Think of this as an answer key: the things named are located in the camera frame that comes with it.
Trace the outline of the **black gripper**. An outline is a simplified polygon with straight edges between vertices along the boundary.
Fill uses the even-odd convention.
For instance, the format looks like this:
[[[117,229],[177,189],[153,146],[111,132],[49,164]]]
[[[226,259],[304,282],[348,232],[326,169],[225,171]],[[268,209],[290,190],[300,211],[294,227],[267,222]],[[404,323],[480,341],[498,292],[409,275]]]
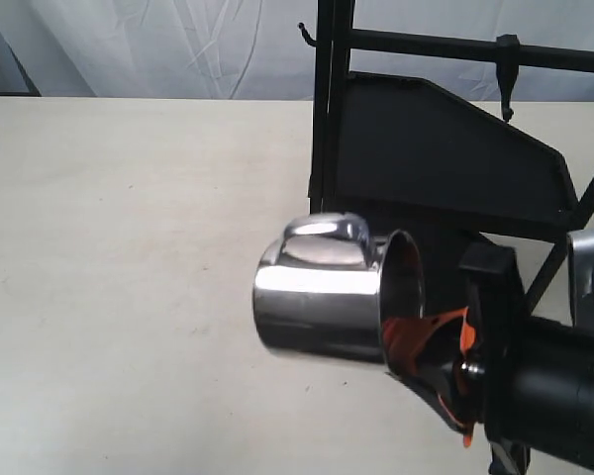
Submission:
[[[439,330],[456,323],[458,349],[482,369],[479,384],[480,421],[491,449],[491,474],[524,474],[530,450],[509,438],[509,390],[517,332],[526,313],[525,294],[513,248],[473,244],[459,269],[466,279],[468,308],[429,317],[387,319],[381,326],[388,374],[418,396],[462,438],[473,441],[474,391],[465,375],[463,358],[415,364]]]

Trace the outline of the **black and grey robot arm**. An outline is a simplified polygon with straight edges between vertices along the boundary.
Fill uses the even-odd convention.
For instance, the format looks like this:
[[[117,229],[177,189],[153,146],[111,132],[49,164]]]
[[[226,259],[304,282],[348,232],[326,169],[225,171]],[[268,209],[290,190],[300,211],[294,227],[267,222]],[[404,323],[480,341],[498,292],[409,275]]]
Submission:
[[[594,471],[594,230],[566,239],[572,322],[535,316],[515,250],[474,243],[461,308],[428,316],[412,241],[393,237],[382,269],[381,341],[390,374],[471,443],[493,474],[523,474],[533,451]]]

